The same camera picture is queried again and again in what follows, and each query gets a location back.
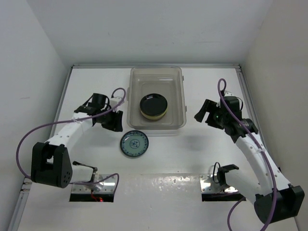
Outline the teal patterned plate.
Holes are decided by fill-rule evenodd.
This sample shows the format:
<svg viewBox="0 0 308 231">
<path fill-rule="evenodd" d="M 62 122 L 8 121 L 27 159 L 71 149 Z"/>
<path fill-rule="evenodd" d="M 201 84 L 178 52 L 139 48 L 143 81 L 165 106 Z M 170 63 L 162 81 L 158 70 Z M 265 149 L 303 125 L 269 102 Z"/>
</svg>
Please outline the teal patterned plate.
<svg viewBox="0 0 308 231">
<path fill-rule="evenodd" d="M 149 147 L 149 139 L 139 130 L 126 132 L 120 140 L 122 154 L 129 158 L 138 158 L 145 154 Z"/>
</svg>

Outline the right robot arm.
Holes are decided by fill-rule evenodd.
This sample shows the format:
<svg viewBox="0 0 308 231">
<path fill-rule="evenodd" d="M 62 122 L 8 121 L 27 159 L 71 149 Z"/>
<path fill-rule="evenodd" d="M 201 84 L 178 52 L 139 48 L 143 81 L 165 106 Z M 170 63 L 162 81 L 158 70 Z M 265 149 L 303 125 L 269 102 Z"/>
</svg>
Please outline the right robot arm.
<svg viewBox="0 0 308 231">
<path fill-rule="evenodd" d="M 254 122 L 242 117 L 239 99 L 225 96 L 218 103 L 205 100 L 195 120 L 205 121 L 209 126 L 222 129 L 242 151 L 257 181 L 246 176 L 238 166 L 230 164 L 217 170 L 217 183 L 226 188 L 232 186 L 253 204 L 259 220 L 274 223 L 296 217 L 305 193 L 300 186 L 293 186 L 276 166 L 264 148 Z"/>
</svg>

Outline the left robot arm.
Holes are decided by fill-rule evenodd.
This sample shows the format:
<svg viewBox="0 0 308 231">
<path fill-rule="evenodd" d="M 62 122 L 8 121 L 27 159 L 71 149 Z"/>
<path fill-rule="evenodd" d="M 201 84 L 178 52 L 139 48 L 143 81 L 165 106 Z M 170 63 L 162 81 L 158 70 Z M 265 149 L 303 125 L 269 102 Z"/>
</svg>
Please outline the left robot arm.
<svg viewBox="0 0 308 231">
<path fill-rule="evenodd" d="M 73 113 L 61 130 L 32 149 L 30 178 L 35 183 L 65 188 L 69 184 L 93 185 L 99 182 L 97 168 L 70 159 L 69 153 L 95 124 L 104 129 L 122 132 L 123 112 L 117 107 L 123 97 L 94 93 Z"/>
</svg>

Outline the yellow patterned plate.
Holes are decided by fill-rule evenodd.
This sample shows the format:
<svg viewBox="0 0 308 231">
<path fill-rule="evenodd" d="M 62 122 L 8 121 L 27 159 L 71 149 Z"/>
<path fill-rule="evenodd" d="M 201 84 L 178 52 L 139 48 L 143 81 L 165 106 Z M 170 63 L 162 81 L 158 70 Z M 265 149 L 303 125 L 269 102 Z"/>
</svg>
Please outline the yellow patterned plate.
<svg viewBox="0 0 308 231">
<path fill-rule="evenodd" d="M 148 115 L 148 114 L 144 113 L 143 111 L 141 111 L 141 114 L 142 114 L 145 118 L 147 118 L 147 119 L 149 119 L 149 120 L 159 120 L 159 119 L 162 118 L 166 113 L 167 113 L 167 112 L 164 111 L 163 113 L 161 113 L 161 114 L 159 114 L 159 115 Z"/>
</svg>

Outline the black plate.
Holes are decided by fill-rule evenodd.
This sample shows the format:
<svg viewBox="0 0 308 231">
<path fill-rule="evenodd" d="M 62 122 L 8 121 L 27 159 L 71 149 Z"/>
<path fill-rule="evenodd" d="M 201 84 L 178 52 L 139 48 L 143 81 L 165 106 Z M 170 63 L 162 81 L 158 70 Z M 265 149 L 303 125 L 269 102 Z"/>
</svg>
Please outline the black plate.
<svg viewBox="0 0 308 231">
<path fill-rule="evenodd" d="M 145 95 L 140 100 L 140 111 L 144 113 L 155 116 L 163 113 L 167 110 L 168 102 L 166 98 L 158 93 L 151 93 Z"/>
</svg>

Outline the cream plate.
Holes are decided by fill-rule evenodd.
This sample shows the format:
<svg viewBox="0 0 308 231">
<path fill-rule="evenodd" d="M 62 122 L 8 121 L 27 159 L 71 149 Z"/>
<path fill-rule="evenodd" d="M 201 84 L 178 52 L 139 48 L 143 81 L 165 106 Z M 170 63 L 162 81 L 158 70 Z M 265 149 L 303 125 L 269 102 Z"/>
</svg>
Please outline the cream plate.
<svg viewBox="0 0 308 231">
<path fill-rule="evenodd" d="M 149 119 L 149 120 L 159 120 L 159 119 L 163 118 L 164 116 L 165 116 L 165 114 L 161 114 L 161 115 L 157 115 L 157 116 L 143 115 L 143 117 L 145 117 L 146 119 Z"/>
</svg>

